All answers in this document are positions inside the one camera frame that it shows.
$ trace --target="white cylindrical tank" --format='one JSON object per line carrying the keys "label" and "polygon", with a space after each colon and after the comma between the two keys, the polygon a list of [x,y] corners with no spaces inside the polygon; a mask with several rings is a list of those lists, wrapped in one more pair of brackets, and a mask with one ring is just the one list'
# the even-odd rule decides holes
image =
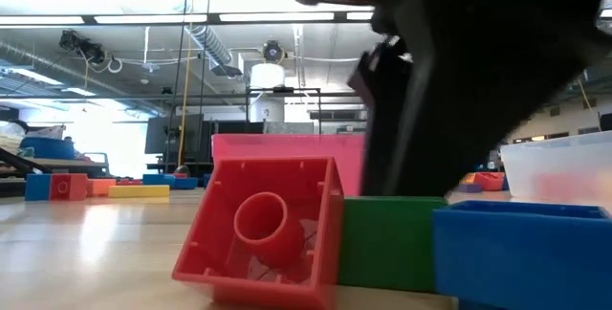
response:
{"label": "white cylindrical tank", "polygon": [[[285,69],[282,66],[262,63],[251,68],[252,89],[270,89],[279,85],[285,85]],[[284,122],[285,99],[251,99],[249,118],[251,122]]]}

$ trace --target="camera on ceiling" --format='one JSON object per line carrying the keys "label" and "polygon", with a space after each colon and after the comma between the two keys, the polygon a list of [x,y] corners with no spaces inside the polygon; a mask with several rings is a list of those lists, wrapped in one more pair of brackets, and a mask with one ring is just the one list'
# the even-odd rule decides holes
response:
{"label": "camera on ceiling", "polygon": [[76,51],[78,56],[85,56],[92,64],[98,65],[104,62],[102,45],[90,42],[89,38],[80,36],[75,31],[63,31],[59,38],[59,47],[65,51]]}
{"label": "camera on ceiling", "polygon": [[263,55],[266,62],[276,63],[287,57],[285,50],[280,48],[278,41],[274,40],[270,40],[264,44]]}

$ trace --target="blue toy block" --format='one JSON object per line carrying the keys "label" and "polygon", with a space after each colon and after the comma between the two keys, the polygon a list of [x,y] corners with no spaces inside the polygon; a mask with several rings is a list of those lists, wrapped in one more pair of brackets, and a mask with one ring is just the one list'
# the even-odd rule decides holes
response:
{"label": "blue toy block", "polygon": [[458,310],[505,310],[500,307],[459,299]]}
{"label": "blue toy block", "polygon": [[501,186],[502,190],[510,190],[510,185],[508,184],[508,176],[504,174],[504,183]]}
{"label": "blue toy block", "polygon": [[436,291],[517,310],[609,310],[612,221],[597,207],[467,201],[433,214]]}
{"label": "blue toy block", "polygon": [[455,188],[455,191],[477,193],[482,192],[482,186],[478,184],[461,183],[459,186],[457,186],[457,188]]}
{"label": "blue toy block", "polygon": [[204,174],[204,178],[202,179],[202,187],[206,188],[208,186],[209,181],[210,181],[210,173],[207,172]]}
{"label": "blue toy block", "polygon": [[174,175],[164,174],[144,174],[142,176],[142,184],[144,186],[170,186],[175,188],[176,177]]}
{"label": "blue toy block", "polygon": [[198,187],[197,177],[177,178],[174,180],[175,189],[196,189]]}
{"label": "blue toy block", "polygon": [[51,174],[29,174],[26,178],[26,201],[49,201]]}

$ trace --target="green toy block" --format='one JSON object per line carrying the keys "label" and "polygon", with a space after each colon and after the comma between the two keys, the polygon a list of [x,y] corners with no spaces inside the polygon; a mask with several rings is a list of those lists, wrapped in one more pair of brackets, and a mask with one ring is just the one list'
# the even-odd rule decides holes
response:
{"label": "green toy block", "polygon": [[431,226],[444,198],[344,198],[338,284],[434,291]]}

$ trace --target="robotic arm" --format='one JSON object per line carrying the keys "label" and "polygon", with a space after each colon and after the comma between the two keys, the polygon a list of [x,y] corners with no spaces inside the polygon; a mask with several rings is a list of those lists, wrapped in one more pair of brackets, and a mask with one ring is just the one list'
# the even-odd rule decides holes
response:
{"label": "robotic arm", "polygon": [[389,36],[349,81],[370,111],[363,195],[444,196],[612,50],[601,0],[300,1],[374,5]]}

